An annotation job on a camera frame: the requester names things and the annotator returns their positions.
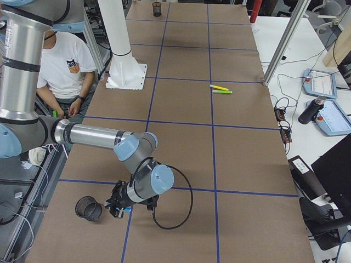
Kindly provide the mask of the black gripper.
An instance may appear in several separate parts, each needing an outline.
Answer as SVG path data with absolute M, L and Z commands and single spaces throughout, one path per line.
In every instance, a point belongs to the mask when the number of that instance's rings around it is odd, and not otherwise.
M 111 202 L 111 203 L 118 203 L 123 208 L 131 207 L 132 201 L 129 198 L 128 193 L 127 193 L 128 185 L 129 185 L 129 183 L 127 183 L 125 181 L 121 181 L 121 180 L 118 181 L 111 191 L 111 197 L 109 199 L 107 199 L 106 201 Z M 115 211 L 115 212 L 113 212 L 112 210 L 109 210 L 109 213 L 113 217 L 119 218 L 119 219 L 123 218 L 123 215 L 124 215 L 123 210 Z

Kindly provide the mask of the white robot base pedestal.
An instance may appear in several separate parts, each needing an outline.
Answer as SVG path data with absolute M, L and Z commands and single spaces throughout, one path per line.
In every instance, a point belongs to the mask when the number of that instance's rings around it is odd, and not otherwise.
M 142 90 L 148 66 L 132 54 L 122 2 L 101 0 L 98 4 L 112 52 L 106 87 Z

